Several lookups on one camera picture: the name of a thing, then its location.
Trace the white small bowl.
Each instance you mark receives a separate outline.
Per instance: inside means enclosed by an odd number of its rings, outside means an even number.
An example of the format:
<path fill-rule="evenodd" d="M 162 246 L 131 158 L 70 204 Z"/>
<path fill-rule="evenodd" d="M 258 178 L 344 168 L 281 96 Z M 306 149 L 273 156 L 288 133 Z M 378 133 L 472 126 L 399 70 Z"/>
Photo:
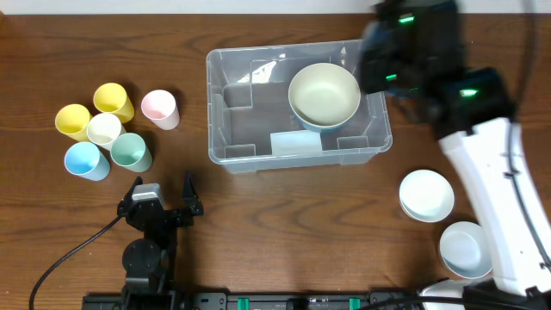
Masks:
<path fill-rule="evenodd" d="M 400 183 L 399 204 L 414 220 L 435 223 L 451 214 L 455 194 L 441 174 L 433 170 L 415 170 Z"/>

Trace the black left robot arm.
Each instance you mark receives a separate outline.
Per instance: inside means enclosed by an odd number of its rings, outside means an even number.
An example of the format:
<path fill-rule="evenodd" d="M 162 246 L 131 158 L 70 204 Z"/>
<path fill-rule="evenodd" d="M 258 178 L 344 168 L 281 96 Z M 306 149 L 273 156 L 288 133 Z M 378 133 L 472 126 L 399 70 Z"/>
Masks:
<path fill-rule="evenodd" d="M 123 252 L 126 288 L 134 294 L 161 294 L 174 279 L 177 229 L 192 226 L 194 217 L 204 214 L 201 199 L 187 172 L 183 183 L 183 206 L 166 209 L 158 183 L 143 183 L 137 177 L 117 207 L 117 214 L 144 236 Z"/>

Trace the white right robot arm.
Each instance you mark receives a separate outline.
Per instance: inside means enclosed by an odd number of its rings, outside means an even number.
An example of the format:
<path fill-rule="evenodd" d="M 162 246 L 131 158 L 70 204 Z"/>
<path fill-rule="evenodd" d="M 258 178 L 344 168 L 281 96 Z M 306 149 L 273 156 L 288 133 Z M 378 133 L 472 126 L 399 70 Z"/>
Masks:
<path fill-rule="evenodd" d="M 492 278 L 461 290 L 467 309 L 550 306 L 550 224 L 523 154 L 517 101 L 497 70 L 467 65 L 454 1 L 384 1 L 364 36 L 359 84 L 415 103 L 484 229 Z"/>

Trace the blue bowl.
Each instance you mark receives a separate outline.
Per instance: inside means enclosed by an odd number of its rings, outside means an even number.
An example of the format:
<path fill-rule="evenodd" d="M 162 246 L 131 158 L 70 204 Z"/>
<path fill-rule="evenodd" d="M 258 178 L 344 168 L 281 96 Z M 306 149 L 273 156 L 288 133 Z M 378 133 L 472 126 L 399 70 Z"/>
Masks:
<path fill-rule="evenodd" d="M 331 133 L 334 131 L 339 130 L 341 127 L 345 127 L 348 123 L 352 121 L 352 117 L 350 117 L 348 120 L 341 122 L 337 125 L 333 126 L 320 126 L 320 125 L 313 125 L 312 123 L 309 123 L 308 121 L 303 120 L 299 115 L 296 113 L 293 113 L 293 116 L 297 119 L 297 121 L 306 129 L 313 131 L 315 133 Z"/>

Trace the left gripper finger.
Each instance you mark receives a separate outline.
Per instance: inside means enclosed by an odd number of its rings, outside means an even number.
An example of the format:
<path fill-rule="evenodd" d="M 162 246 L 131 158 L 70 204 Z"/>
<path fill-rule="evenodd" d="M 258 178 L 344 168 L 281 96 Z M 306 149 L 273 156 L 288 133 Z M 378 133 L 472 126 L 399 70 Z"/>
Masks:
<path fill-rule="evenodd" d="M 187 171 L 183 183 L 182 200 L 185 207 L 189 210 L 192 216 L 204 215 L 204 207 L 202 201 L 195 191 L 193 185 L 193 177 L 190 171 Z"/>
<path fill-rule="evenodd" d="M 124 197 L 121 199 L 117 206 L 117 215 L 119 217 L 127 217 L 133 208 L 133 198 L 132 194 L 135 190 L 135 188 L 138 185 L 141 185 L 143 183 L 143 179 L 141 177 L 136 177 L 136 179 L 133 181 L 132 186 L 130 187 L 130 190 L 124 195 Z"/>

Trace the beige bowl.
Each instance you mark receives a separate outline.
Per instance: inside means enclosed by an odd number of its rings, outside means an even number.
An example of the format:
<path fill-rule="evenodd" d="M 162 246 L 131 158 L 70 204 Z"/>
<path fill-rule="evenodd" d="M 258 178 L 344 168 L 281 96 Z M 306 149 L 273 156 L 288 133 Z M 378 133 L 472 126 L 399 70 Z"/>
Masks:
<path fill-rule="evenodd" d="M 290 108 L 313 125 L 333 126 L 348 120 L 361 100 L 362 92 L 354 76 L 331 63 L 301 69 L 288 87 Z"/>

